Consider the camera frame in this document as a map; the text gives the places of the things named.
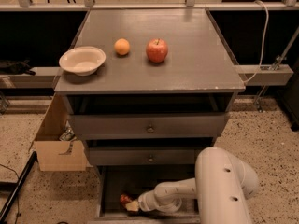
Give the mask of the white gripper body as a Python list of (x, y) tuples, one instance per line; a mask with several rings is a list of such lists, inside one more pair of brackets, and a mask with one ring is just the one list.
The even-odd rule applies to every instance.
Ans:
[(144, 212), (157, 210), (160, 207), (153, 190), (142, 193), (137, 200), (139, 208)]

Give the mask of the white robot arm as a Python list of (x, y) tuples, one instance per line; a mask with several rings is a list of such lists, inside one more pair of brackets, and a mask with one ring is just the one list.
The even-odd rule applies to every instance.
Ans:
[(252, 224), (247, 199), (258, 191), (259, 178), (249, 164), (222, 148), (208, 147), (197, 156), (194, 174), (160, 183), (136, 199), (122, 194), (120, 204), (133, 213), (175, 213), (184, 199), (195, 199), (201, 224)]

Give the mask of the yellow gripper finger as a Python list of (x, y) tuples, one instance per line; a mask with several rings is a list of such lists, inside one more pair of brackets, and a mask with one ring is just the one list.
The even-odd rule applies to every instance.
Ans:
[(133, 200), (125, 205), (125, 208), (129, 212), (138, 212), (139, 211), (139, 203), (137, 200)]

